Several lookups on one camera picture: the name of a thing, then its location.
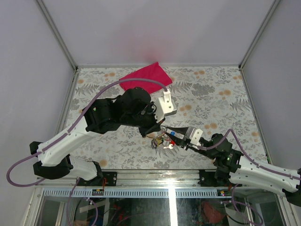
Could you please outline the large metal keyring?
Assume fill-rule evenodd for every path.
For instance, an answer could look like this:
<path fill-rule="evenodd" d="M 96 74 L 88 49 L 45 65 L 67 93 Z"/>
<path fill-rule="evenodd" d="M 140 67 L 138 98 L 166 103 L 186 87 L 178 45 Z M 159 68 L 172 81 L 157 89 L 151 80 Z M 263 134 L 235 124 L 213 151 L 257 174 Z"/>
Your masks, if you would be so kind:
<path fill-rule="evenodd" d="M 148 135 L 146 135 L 147 138 L 155 139 L 155 138 L 161 138 L 164 141 L 169 140 L 169 136 L 166 135 L 167 127 L 166 126 L 161 126 L 160 131 L 158 132 L 152 132 Z"/>

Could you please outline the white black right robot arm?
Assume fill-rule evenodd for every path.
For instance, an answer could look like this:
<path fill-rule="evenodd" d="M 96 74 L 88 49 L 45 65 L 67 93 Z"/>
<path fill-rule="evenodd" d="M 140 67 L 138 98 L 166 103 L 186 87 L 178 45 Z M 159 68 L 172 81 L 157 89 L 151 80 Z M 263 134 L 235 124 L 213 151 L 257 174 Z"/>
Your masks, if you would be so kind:
<path fill-rule="evenodd" d="M 215 133 L 210 140 L 195 127 L 166 128 L 166 135 L 184 150 L 191 149 L 214 161 L 215 182 L 220 186 L 246 185 L 267 190 L 295 205 L 301 204 L 301 171 L 285 169 L 252 159 L 240 148 L 235 150 L 227 135 Z"/>

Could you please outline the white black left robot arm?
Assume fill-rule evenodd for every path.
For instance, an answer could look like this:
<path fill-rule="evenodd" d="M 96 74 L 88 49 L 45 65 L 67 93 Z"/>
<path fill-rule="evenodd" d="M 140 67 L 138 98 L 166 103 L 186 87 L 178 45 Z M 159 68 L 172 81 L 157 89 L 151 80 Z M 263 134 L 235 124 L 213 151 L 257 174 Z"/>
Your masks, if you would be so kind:
<path fill-rule="evenodd" d="M 30 144 L 31 154 L 38 158 L 33 165 L 34 174 L 51 180 L 69 175 L 97 186 L 103 180 L 100 164 L 80 160 L 71 156 L 71 152 L 120 126 L 137 127 L 142 137 L 160 131 L 166 114 L 172 111 L 168 89 L 156 101 L 152 101 L 150 94 L 140 87 L 129 89 L 115 98 L 96 99 L 83 109 L 71 126 L 52 139 Z"/>

